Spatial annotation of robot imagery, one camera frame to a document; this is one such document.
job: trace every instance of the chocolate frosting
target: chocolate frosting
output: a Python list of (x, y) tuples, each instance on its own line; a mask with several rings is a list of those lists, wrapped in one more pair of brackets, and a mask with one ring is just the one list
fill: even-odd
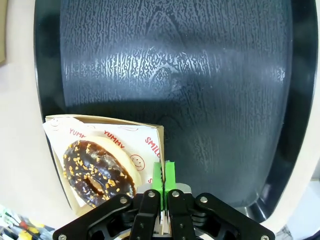
[(77, 194), (96, 207), (116, 194), (136, 194), (134, 182), (126, 169), (106, 149), (95, 142), (78, 140), (63, 156), (64, 177)]

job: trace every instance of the green gripper pad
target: green gripper pad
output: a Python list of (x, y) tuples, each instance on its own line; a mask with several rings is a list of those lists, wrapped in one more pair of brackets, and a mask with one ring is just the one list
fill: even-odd
[(167, 194), (172, 189), (176, 189), (176, 170), (175, 163), (167, 161), (165, 163), (165, 186), (164, 186), (164, 209), (167, 209)]
[(161, 169), (161, 163), (155, 162), (153, 164), (153, 176), (152, 176), (152, 185), (151, 188), (154, 190), (157, 190), (160, 193), (160, 199), (161, 199), (161, 210), (164, 209), (164, 188), (163, 188), (163, 180), (162, 180), (162, 169)]

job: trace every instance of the black tray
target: black tray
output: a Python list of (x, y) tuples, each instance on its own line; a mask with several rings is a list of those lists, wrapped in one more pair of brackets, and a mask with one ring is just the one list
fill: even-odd
[(163, 125), (176, 180), (262, 222), (310, 114), (313, 0), (36, 0), (43, 116)]

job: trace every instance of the metal bolt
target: metal bolt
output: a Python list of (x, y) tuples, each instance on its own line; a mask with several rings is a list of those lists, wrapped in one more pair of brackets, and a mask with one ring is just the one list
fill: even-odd
[(126, 204), (127, 202), (128, 202), (128, 200), (125, 197), (120, 198), (120, 203)]
[(180, 194), (179, 194), (177, 191), (173, 191), (173, 192), (172, 192), (172, 196), (174, 196), (175, 198), (176, 198), (176, 197), (179, 197), (179, 195), (180, 195)]
[(148, 196), (149, 196), (150, 198), (153, 198), (155, 195), (156, 195), (156, 194), (155, 194), (153, 191), (149, 192), (149, 194), (148, 194)]
[(59, 235), (58, 240), (67, 240), (67, 236), (64, 234)]
[(202, 196), (200, 198), (200, 202), (202, 202), (203, 204), (205, 204), (206, 202), (208, 202), (208, 199), (205, 196)]

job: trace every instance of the smiley face logo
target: smiley face logo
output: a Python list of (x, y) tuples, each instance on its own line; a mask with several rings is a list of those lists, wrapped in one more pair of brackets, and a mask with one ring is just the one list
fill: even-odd
[(90, 128), (90, 129), (92, 129), (92, 130), (96, 129), (96, 127), (93, 126), (93, 125), (87, 125), (87, 127)]
[(59, 121), (59, 119), (58, 118), (54, 118), (54, 119), (52, 119), (51, 121), (50, 121), (50, 125), (51, 125), (51, 128), (52, 128), (52, 130), (53, 131), (58, 131), (59, 130), (59, 128), (60, 128), (60, 121)]
[(143, 169), (145, 169), (145, 167), (146, 167), (145, 161), (138, 154), (133, 154), (130, 156), (130, 158), (131, 158), (132, 162), (134, 163), (135, 168), (138, 171), (142, 171)]
[(130, 126), (119, 126), (118, 129), (124, 129), (130, 132), (138, 131), (138, 128), (136, 127), (130, 127)]

